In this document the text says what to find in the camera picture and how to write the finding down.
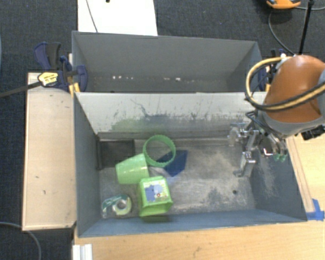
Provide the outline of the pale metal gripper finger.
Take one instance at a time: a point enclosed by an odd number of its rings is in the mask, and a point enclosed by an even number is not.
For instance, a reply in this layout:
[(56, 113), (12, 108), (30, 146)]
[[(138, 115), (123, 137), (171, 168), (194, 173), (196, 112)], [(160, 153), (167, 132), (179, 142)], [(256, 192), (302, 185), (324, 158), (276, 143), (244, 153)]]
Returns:
[(230, 124), (230, 130), (227, 135), (227, 143), (229, 146), (246, 145), (249, 140), (248, 130), (250, 124), (247, 122), (233, 122)]
[(239, 169), (235, 170), (233, 174), (237, 178), (250, 177), (256, 162), (252, 152), (242, 152)]

